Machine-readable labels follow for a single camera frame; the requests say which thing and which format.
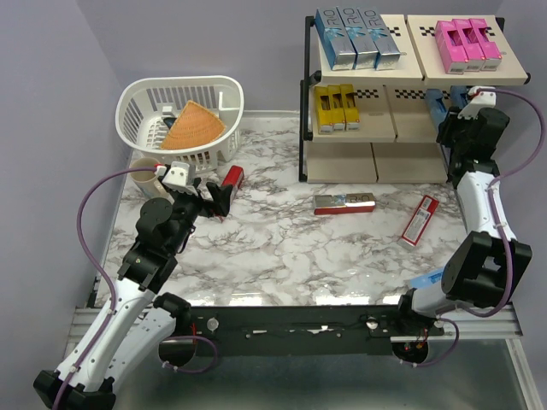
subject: white laundry basket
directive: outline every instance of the white laundry basket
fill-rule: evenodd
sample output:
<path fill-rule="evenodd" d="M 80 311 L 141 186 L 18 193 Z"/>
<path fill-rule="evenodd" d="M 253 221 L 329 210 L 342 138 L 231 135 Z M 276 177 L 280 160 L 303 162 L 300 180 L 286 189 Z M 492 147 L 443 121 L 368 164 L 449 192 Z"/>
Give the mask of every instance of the white laundry basket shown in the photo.
<path fill-rule="evenodd" d="M 186 102 L 194 101 L 214 112 L 226 125 L 212 143 L 191 149 L 160 149 L 168 134 L 164 117 L 177 117 Z M 198 172 L 217 168 L 219 159 L 230 161 L 238 150 L 238 125 L 243 114 L 241 85 L 225 76 L 167 77 L 141 79 L 121 94 L 116 108 L 116 131 L 129 146 L 144 156 L 170 164 L 183 161 L 196 165 Z"/>

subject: white marble surface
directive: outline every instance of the white marble surface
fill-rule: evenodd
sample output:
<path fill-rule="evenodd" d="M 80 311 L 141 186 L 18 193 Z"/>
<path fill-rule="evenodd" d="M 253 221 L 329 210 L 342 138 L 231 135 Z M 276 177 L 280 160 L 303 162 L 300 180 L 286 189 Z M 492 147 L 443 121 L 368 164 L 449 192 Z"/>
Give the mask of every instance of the white marble surface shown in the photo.
<path fill-rule="evenodd" d="M 302 184 L 297 180 L 297 119 L 244 119 L 244 143 L 230 164 L 206 177 L 222 181 L 231 165 L 244 186 L 230 216 L 200 218 L 162 292 L 192 305 L 396 303 L 407 281 L 441 267 L 465 237 L 447 184 Z M 373 192 L 371 214 L 314 216 L 312 195 Z M 417 249 L 397 240 L 424 194 L 439 208 Z M 136 236 L 144 203 L 127 179 L 106 260 L 115 277 Z M 97 305 L 108 298 L 99 285 Z"/>

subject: display shelf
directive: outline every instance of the display shelf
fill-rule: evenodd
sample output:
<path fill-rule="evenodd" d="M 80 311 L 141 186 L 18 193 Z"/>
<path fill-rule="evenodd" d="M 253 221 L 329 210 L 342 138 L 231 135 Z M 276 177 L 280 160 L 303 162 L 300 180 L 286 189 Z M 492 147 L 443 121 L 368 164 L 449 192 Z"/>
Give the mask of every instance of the display shelf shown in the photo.
<path fill-rule="evenodd" d="M 443 156 L 436 143 L 373 143 L 378 182 L 446 182 Z"/>
<path fill-rule="evenodd" d="M 314 143 L 392 143 L 395 141 L 395 128 L 384 87 L 361 86 L 354 90 L 356 107 L 359 110 L 360 129 L 319 134 L 317 115 L 315 115 L 314 88 L 310 89 L 309 115 Z"/>
<path fill-rule="evenodd" d="M 390 28 L 395 44 L 402 55 L 395 70 L 337 70 L 333 71 L 326 59 L 325 51 L 316 33 L 321 64 L 322 84 L 353 85 L 419 85 L 422 81 L 420 65 L 416 58 L 409 32 L 404 22 L 404 15 L 382 15 L 385 24 Z"/>
<path fill-rule="evenodd" d="M 437 42 L 435 41 L 435 26 L 437 21 L 452 19 L 485 19 L 488 23 L 488 36 L 495 41 L 503 57 L 497 71 L 480 71 L 477 73 L 465 72 L 447 74 L 444 71 Z M 427 87 L 445 87 L 447 85 L 523 85 L 528 75 L 522 68 L 515 53 L 494 15 L 409 15 L 407 26 L 410 38 L 414 44 L 415 53 L 421 71 L 424 73 L 424 85 Z"/>
<path fill-rule="evenodd" d="M 426 104 L 425 87 L 386 87 L 398 143 L 435 143 L 437 130 Z M 443 91 L 446 108 L 451 106 L 450 92 Z"/>
<path fill-rule="evenodd" d="M 309 183 L 370 184 L 378 178 L 370 143 L 306 142 L 304 147 Z"/>

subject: orange object in basket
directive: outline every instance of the orange object in basket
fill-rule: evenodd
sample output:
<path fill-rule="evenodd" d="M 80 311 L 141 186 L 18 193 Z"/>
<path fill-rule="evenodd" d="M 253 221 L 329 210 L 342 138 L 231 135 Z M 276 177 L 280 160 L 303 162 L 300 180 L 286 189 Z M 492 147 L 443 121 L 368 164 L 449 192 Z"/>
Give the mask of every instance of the orange object in basket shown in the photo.
<path fill-rule="evenodd" d="M 174 122 L 160 149 L 195 148 L 215 141 L 226 129 L 224 123 L 197 102 L 189 101 Z"/>

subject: yellow box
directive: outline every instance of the yellow box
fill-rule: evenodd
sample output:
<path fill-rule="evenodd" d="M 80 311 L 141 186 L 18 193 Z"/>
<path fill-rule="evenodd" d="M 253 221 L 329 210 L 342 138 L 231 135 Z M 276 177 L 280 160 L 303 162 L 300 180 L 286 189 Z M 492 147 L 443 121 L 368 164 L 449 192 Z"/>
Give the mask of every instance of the yellow box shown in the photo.
<path fill-rule="evenodd" d="M 342 94 L 339 85 L 329 85 L 328 101 L 331 104 L 332 128 L 334 131 L 345 130 L 344 106 L 342 105 Z"/>
<path fill-rule="evenodd" d="M 331 103 L 326 87 L 315 87 L 315 116 L 319 133 L 332 133 Z"/>
<path fill-rule="evenodd" d="M 356 107 L 355 92 L 353 85 L 341 84 L 340 94 L 342 95 L 342 106 L 344 107 L 345 129 L 355 131 L 359 129 L 359 110 Z"/>

